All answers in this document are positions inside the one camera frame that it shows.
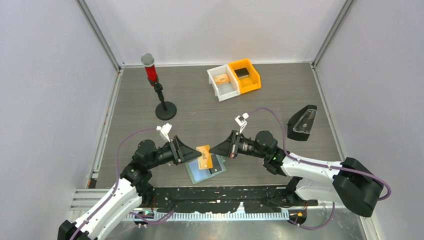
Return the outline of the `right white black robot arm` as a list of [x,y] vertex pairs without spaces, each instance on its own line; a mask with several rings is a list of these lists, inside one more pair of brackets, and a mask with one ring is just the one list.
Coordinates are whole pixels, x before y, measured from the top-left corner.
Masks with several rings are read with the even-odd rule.
[[291,205],[309,200],[334,202],[368,218],[384,188],[383,182],[355,158],[323,161],[285,152],[267,130],[258,132],[255,139],[234,130],[209,152],[231,159],[239,154],[260,158],[271,174],[291,177],[285,192]]

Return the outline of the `black VIP credit card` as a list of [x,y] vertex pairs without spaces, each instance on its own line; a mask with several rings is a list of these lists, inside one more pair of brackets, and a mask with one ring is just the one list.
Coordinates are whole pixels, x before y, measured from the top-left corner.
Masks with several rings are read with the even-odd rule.
[[219,155],[211,155],[211,159],[212,159],[212,168],[209,169],[209,172],[211,175],[213,174],[217,174],[220,173],[223,168],[222,168],[222,157]]

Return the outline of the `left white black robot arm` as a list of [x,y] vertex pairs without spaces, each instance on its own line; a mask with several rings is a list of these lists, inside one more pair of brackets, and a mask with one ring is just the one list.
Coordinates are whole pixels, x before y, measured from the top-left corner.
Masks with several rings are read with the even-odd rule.
[[65,220],[59,226],[57,238],[104,240],[135,208],[148,207],[153,202],[151,169],[169,162],[180,165],[200,156],[201,152],[184,144],[178,136],[162,147],[156,147],[150,139],[142,140],[112,188],[85,214],[74,221]]

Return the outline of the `green card holder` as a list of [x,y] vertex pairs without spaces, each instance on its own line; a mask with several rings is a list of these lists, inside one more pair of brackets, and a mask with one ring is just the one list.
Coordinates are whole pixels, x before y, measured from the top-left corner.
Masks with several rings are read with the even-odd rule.
[[200,170],[199,167],[198,167],[198,160],[197,159],[186,163],[185,166],[186,166],[186,169],[187,169],[188,174],[190,176],[191,182],[193,184],[198,184],[198,183],[203,182],[207,179],[210,179],[210,178],[212,178],[216,175],[224,173],[226,171],[226,167],[224,165],[225,161],[226,161],[226,159],[224,157],[222,157],[222,160],[221,160],[222,171],[219,172],[219,173],[215,173],[215,174],[211,174],[210,169]]

